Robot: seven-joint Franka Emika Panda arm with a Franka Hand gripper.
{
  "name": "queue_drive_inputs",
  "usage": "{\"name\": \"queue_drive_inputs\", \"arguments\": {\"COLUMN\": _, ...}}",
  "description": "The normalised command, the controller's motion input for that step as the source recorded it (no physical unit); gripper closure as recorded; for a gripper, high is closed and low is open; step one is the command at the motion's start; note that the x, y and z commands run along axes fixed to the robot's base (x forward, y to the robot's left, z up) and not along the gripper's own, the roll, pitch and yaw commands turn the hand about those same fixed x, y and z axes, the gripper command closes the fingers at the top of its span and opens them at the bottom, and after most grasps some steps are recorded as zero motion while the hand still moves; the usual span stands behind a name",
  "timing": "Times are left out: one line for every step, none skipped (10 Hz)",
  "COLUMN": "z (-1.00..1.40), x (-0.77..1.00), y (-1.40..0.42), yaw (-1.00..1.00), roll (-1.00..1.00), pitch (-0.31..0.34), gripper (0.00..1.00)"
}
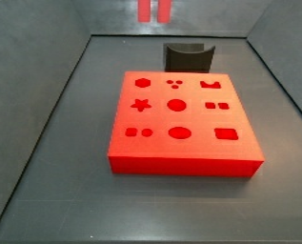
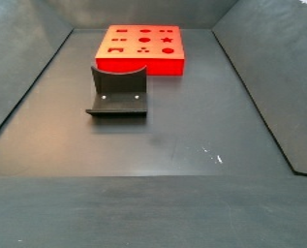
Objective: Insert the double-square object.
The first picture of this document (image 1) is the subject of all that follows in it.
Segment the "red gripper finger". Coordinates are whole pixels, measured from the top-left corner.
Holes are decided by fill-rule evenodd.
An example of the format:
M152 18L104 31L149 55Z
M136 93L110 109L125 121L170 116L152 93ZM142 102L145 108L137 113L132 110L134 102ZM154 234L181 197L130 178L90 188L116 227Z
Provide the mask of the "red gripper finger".
M173 0L158 0L157 21L169 23L172 18Z
M138 21L141 23L152 21L152 0L138 0Z

